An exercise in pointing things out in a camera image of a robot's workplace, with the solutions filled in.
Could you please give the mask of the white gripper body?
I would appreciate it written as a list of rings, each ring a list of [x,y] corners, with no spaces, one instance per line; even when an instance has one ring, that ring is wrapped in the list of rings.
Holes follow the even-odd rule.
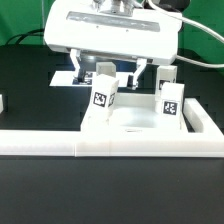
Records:
[[[81,53],[118,60],[145,59],[171,64],[178,48],[181,15],[152,9],[125,11],[107,1],[56,0],[50,9],[44,39],[53,51]]]

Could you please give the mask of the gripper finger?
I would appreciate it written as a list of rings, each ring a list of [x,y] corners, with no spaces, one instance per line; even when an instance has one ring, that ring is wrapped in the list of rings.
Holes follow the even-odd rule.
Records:
[[[147,65],[146,59],[138,59],[136,63],[136,71],[128,76],[127,87],[135,90],[138,87],[138,77],[144,72]]]
[[[70,51],[70,59],[74,66],[73,77],[78,83],[84,83],[86,71],[80,67],[80,64],[79,64],[80,55],[81,55],[80,50],[72,49]]]

